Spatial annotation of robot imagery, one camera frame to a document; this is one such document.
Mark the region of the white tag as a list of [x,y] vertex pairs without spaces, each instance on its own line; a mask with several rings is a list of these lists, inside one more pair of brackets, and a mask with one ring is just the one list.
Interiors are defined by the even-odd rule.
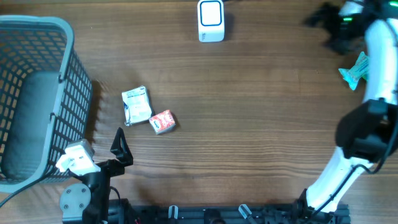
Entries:
[[152,116],[149,95],[145,86],[122,92],[121,96],[126,126],[147,121]]

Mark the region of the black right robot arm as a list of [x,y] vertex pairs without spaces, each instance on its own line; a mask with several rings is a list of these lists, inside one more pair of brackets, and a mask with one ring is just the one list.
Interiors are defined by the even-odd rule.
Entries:
[[362,37],[368,51],[368,80],[362,103],[336,129],[336,149],[321,176],[305,191],[309,218],[332,213],[363,173],[377,174],[397,150],[397,1],[324,2],[305,20],[330,34],[325,45],[344,55]]

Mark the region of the teal snack packet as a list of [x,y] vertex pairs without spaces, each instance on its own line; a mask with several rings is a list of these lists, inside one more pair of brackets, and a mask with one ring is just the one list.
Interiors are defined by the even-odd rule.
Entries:
[[350,89],[354,91],[360,79],[368,81],[369,57],[364,52],[361,52],[352,68],[339,68],[338,71],[343,77],[343,80],[347,82]]

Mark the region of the red small carton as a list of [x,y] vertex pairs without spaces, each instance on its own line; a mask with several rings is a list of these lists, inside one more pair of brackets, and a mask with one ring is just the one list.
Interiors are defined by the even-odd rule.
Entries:
[[176,125],[176,122],[170,110],[165,110],[149,118],[149,123],[153,127],[156,134],[170,131]]

